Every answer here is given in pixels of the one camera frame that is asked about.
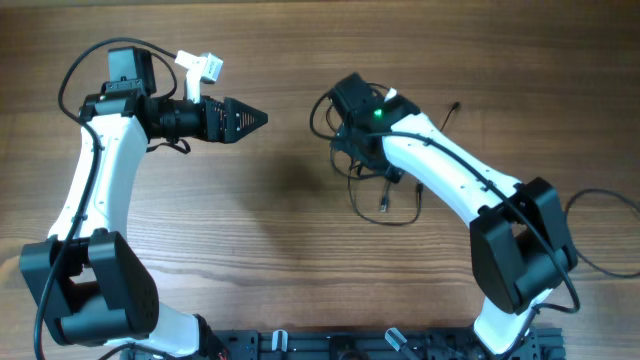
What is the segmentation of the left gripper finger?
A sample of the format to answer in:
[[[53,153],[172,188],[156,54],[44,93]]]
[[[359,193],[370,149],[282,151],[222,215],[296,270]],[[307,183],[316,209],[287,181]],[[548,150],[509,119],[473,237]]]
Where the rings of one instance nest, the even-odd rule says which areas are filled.
[[[223,142],[232,144],[266,124],[265,119],[227,119],[223,131]]]
[[[224,99],[224,109],[226,111],[226,117],[229,121],[268,121],[268,115],[265,112],[231,97],[226,97]]]

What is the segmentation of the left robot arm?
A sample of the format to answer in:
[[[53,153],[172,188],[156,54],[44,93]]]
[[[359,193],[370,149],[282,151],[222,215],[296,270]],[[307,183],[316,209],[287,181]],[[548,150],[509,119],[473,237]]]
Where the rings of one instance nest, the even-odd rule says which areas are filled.
[[[103,346],[109,355],[227,359],[207,322],[163,304],[127,243],[127,219],[143,157],[161,146],[181,153],[189,140],[232,144],[264,126],[266,113],[201,88],[222,61],[171,53],[143,40],[105,41],[109,78],[71,113],[82,147],[64,207],[47,238],[24,246],[20,271],[34,298],[33,348]]]

